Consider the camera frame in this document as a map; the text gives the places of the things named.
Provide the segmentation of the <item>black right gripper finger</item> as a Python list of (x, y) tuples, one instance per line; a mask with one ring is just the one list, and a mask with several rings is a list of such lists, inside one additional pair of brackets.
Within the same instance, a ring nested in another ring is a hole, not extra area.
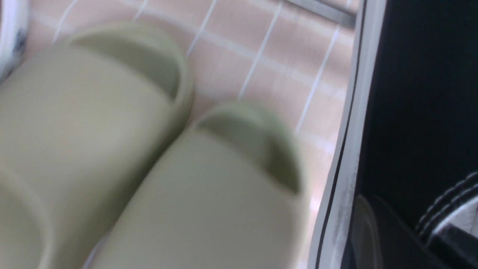
[(434, 233), (428, 248), (450, 268), (478, 268), (478, 239), (453, 224)]

